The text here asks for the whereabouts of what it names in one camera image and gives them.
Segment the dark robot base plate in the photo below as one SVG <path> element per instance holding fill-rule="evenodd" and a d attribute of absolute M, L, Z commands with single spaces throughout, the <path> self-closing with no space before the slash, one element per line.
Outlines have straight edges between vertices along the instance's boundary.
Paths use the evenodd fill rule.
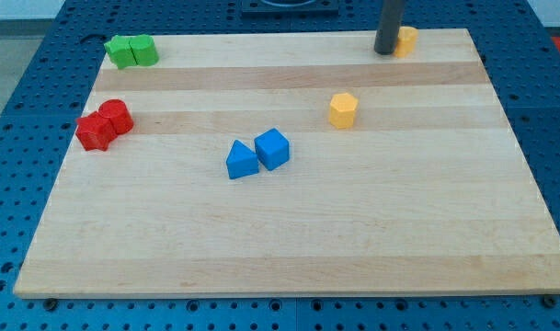
<path fill-rule="evenodd" d="M 335 14 L 339 0 L 240 0 L 243 16 L 266 14 Z"/>

